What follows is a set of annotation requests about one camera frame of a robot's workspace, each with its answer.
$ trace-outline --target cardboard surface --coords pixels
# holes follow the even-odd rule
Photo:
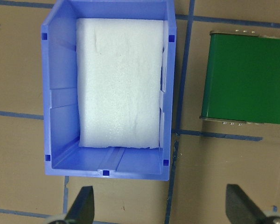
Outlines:
[[[280,206],[280,143],[182,135],[175,178],[172,223],[229,223],[228,183],[239,184],[262,210],[272,210]]]
[[[43,161],[43,122],[0,116],[0,209],[62,213],[64,177]]]
[[[118,224],[164,223],[168,182],[70,177],[69,207],[82,186],[93,186],[94,220]]]
[[[175,13],[187,15],[189,12],[190,0],[175,0]]]
[[[0,6],[0,111],[42,115],[40,27],[48,13]]]
[[[197,0],[194,15],[280,23],[280,0]]]
[[[0,224],[41,224],[44,221],[43,218],[18,216],[11,214],[0,213]]]

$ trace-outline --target foam insert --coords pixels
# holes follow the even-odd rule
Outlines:
[[[80,147],[159,147],[163,21],[77,19]]]

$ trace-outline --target green metal box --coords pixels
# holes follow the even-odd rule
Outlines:
[[[280,124],[280,39],[210,35],[201,118]]]

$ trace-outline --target floor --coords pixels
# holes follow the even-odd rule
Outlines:
[[[227,183],[239,184],[262,210],[276,206],[280,213],[280,125],[199,119],[209,32],[280,37],[280,0],[175,1],[172,128],[180,136],[172,136],[170,182],[44,174],[40,25],[53,3],[0,0],[0,224],[42,223],[66,212],[86,185],[95,190],[97,224],[227,224]]]

